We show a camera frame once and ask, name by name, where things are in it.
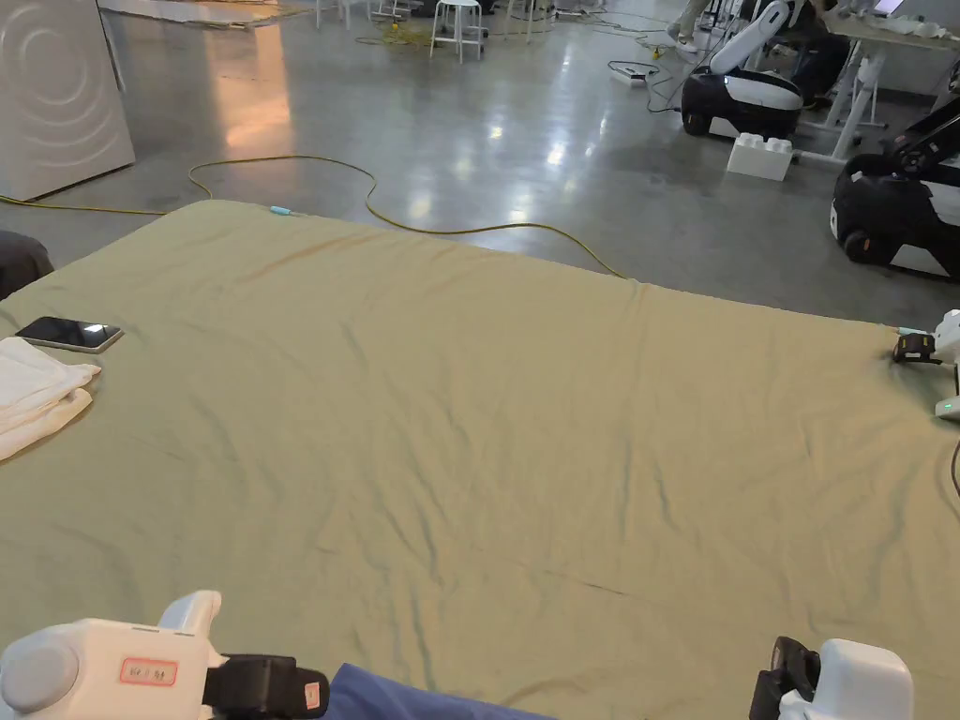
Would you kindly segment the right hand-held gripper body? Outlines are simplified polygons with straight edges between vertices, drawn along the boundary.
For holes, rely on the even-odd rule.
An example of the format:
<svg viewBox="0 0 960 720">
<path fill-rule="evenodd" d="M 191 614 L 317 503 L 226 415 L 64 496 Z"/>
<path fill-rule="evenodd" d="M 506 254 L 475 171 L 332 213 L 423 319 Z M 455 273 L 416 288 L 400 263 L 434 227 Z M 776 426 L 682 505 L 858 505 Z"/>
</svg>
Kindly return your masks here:
<svg viewBox="0 0 960 720">
<path fill-rule="evenodd" d="M 832 638 L 818 650 L 781 636 L 757 675 L 751 719 L 912 719 L 914 682 L 887 649 Z"/>
</svg>

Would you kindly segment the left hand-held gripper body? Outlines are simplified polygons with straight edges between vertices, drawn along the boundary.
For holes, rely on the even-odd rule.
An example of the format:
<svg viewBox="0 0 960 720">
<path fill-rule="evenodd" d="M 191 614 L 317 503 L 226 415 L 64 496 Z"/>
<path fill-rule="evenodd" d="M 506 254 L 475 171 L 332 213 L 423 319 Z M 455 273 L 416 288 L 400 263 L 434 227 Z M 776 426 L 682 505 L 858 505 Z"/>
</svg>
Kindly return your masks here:
<svg viewBox="0 0 960 720">
<path fill-rule="evenodd" d="M 82 619 L 11 643 L 4 719 L 294 719 L 291 658 L 225 655 L 210 639 L 217 591 L 177 599 L 155 625 Z"/>
</svg>

